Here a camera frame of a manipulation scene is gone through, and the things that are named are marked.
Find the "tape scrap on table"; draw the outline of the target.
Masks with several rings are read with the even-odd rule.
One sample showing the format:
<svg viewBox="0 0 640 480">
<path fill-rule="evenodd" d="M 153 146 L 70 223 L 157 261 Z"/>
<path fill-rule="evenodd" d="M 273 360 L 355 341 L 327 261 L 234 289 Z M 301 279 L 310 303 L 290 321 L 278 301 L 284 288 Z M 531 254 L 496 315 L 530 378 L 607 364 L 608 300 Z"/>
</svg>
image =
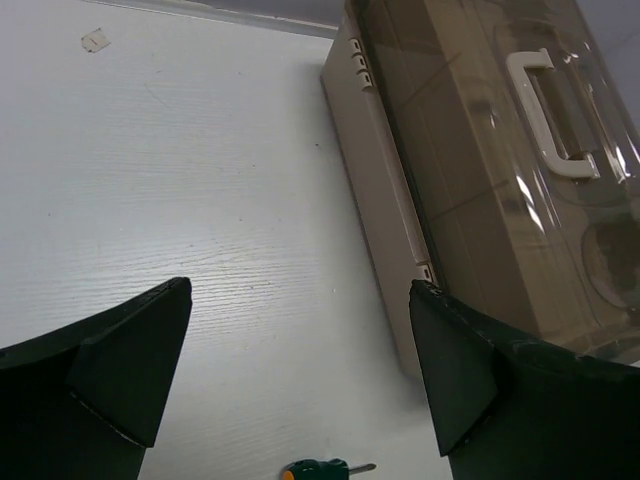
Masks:
<svg viewBox="0 0 640 480">
<path fill-rule="evenodd" d="M 97 28 L 81 38 L 81 46 L 87 53 L 97 53 L 111 44 L 101 28 Z"/>
</svg>

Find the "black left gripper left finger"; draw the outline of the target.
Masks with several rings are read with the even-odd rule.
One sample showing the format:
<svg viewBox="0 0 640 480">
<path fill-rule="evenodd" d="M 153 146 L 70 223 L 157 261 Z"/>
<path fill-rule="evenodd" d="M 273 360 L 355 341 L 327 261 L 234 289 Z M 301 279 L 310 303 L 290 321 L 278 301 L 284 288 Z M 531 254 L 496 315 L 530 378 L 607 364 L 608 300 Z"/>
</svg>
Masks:
<svg viewBox="0 0 640 480">
<path fill-rule="evenodd" d="M 4 479 L 135 479 L 154 447 L 192 309 L 172 278 L 1 351 Z"/>
</svg>

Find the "beige toolbox with clear lid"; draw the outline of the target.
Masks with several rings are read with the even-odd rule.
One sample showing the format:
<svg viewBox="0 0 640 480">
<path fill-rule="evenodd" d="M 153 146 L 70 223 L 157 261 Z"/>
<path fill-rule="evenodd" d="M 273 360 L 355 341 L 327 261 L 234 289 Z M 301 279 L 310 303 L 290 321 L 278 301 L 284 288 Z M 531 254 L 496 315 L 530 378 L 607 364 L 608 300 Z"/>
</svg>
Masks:
<svg viewBox="0 0 640 480">
<path fill-rule="evenodd" d="M 403 370 L 415 280 L 639 360 L 639 134 L 574 1 L 349 1 L 321 73 Z"/>
</svg>

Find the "stubby green screwdriver upper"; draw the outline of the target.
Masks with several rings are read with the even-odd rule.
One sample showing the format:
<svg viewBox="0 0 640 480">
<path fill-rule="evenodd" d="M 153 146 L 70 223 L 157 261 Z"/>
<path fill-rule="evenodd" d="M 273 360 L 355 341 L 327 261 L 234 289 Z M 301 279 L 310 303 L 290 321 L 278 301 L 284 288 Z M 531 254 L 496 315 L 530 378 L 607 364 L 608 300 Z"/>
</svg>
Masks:
<svg viewBox="0 0 640 480">
<path fill-rule="evenodd" d="M 373 471 L 376 468 L 377 465 L 374 463 L 350 466 L 339 458 L 303 459 L 284 467 L 280 478 L 282 480 L 349 480 L 354 475 Z"/>
</svg>

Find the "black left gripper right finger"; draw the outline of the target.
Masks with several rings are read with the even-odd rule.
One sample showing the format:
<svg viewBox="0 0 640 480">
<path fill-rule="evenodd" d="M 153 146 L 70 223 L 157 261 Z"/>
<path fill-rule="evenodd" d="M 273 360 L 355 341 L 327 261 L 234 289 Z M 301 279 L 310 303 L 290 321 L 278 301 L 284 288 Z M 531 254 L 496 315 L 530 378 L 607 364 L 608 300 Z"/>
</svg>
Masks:
<svg viewBox="0 0 640 480">
<path fill-rule="evenodd" d="M 456 479 L 635 479 L 639 371 L 580 355 L 416 280 L 410 320 Z"/>
</svg>

